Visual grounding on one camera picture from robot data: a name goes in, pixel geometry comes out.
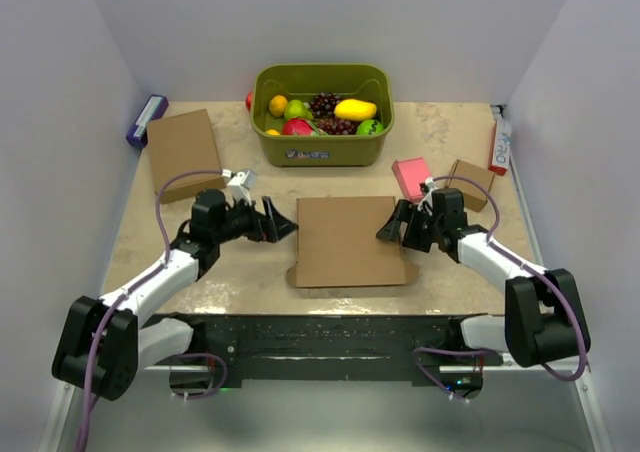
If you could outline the brown cardboard paper box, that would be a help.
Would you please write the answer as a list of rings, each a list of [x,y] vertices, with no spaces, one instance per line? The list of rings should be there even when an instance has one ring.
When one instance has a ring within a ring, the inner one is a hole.
[[[376,238],[395,205],[392,196],[299,198],[296,260],[287,283],[296,288],[414,283],[419,268],[404,259],[401,245]]]

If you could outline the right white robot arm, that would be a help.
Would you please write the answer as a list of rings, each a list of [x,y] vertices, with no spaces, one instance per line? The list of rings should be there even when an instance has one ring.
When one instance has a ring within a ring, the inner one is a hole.
[[[419,204],[401,200],[376,234],[415,251],[431,247],[478,273],[504,294],[501,315],[475,315],[459,320],[456,334],[445,341],[448,358],[469,364],[480,352],[509,354],[524,368],[577,360],[575,381],[586,371],[591,345],[574,276],[566,269],[549,270],[523,259],[496,241],[489,230],[471,225],[457,189],[433,189]]]

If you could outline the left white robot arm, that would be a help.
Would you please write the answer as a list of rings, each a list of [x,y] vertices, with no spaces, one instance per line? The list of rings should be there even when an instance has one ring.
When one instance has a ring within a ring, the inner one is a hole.
[[[223,244],[239,238],[277,243],[297,230],[269,197],[262,204],[257,211],[253,201],[228,203],[220,190],[199,193],[190,218],[151,267],[111,293],[72,303],[54,354],[53,377],[114,401],[142,367],[173,355],[185,364],[200,362],[207,340],[190,325],[174,319],[146,323],[213,267]]]

